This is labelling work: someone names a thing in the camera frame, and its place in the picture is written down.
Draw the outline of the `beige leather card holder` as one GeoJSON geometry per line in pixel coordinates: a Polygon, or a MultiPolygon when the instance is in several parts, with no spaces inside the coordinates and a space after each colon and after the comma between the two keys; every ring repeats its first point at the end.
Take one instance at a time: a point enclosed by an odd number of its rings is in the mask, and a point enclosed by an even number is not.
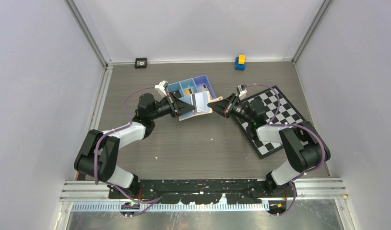
{"type": "Polygon", "coordinates": [[[197,92],[180,98],[181,101],[193,105],[195,108],[189,112],[184,113],[178,117],[179,121],[183,121],[195,116],[206,115],[212,113],[212,109],[208,106],[208,103],[217,102],[223,100],[223,97],[212,98],[211,94],[207,91],[197,92]]]}

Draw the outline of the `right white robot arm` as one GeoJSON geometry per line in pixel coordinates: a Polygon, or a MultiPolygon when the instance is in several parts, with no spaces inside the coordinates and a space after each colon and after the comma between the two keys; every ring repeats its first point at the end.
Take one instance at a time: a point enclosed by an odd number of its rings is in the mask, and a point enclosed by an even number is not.
{"type": "Polygon", "coordinates": [[[331,157],[329,148],[310,122],[274,124],[268,121],[268,110],[259,99],[243,103],[236,94],[232,94],[226,99],[208,103],[208,106],[225,118],[235,116],[247,122],[247,132],[253,140],[283,146],[287,160],[269,172],[263,183],[271,196],[279,196],[286,184],[321,167],[331,157]]]}

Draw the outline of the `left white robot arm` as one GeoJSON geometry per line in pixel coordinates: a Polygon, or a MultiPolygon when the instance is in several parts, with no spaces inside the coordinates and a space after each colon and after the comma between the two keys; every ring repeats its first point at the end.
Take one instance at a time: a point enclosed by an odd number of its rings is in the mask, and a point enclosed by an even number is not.
{"type": "Polygon", "coordinates": [[[113,130],[92,129],[87,133],[74,161],[74,169],[93,177],[95,182],[114,184],[125,197],[134,198],[139,192],[139,186],[134,182],[138,177],[117,166],[119,149],[147,138],[155,127],[155,119],[165,115],[176,118],[194,109],[194,105],[171,93],[160,101],[150,93],[142,94],[132,121],[113,130]]]}

